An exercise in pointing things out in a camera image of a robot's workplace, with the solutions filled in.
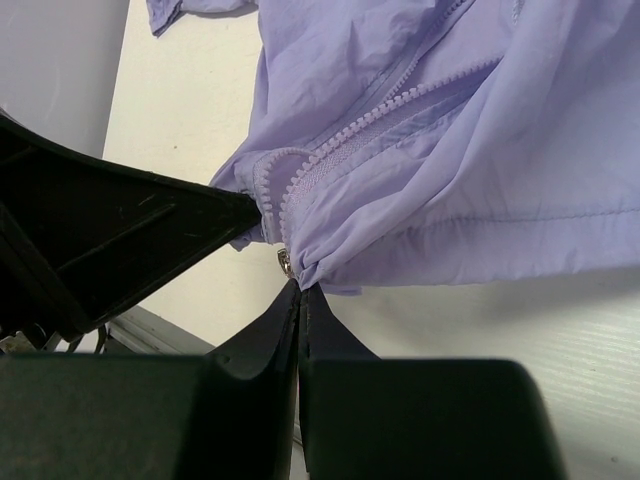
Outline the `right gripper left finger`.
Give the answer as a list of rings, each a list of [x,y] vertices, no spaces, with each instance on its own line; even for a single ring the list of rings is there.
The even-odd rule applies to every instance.
[[[300,298],[205,355],[3,356],[2,477],[287,478]]]

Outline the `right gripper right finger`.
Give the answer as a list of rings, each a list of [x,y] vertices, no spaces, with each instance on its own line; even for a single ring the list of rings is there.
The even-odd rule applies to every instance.
[[[313,479],[563,479],[539,390],[502,359],[382,359],[302,297],[299,413]]]

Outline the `lilac zip-up jacket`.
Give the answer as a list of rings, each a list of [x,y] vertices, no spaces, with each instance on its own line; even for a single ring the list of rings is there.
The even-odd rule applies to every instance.
[[[635,1],[260,1],[249,131],[212,179],[300,286],[639,263]]]

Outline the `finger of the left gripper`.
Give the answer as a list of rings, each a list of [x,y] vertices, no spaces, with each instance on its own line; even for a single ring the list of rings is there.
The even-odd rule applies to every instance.
[[[73,341],[256,226],[248,196],[99,160],[1,119],[1,333]]]

